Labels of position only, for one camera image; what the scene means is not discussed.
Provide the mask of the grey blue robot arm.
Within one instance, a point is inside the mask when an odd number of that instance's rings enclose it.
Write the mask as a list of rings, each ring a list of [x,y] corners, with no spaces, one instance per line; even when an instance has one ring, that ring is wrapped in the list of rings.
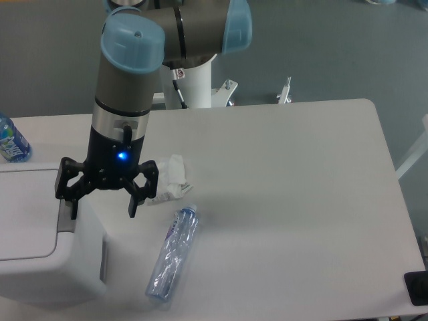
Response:
[[[60,161],[55,196],[71,220],[92,191],[124,189],[128,214],[156,196],[158,168],[140,161],[154,96],[154,77],[163,64],[246,49],[252,39],[247,1],[185,1],[142,10],[140,3],[107,3],[100,38],[100,65],[86,159]]]

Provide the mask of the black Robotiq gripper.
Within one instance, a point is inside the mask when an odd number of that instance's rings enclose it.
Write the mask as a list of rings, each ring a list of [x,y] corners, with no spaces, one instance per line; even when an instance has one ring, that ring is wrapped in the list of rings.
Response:
[[[55,196],[71,206],[71,220],[77,219],[79,200],[95,189],[125,188],[130,194],[130,218],[135,218],[138,206],[146,199],[156,197],[158,167],[155,161],[148,160],[139,164],[143,142],[144,139],[139,138],[130,144],[124,144],[91,128],[84,163],[70,157],[61,159],[55,182]],[[141,187],[134,181],[139,174],[146,179]]]

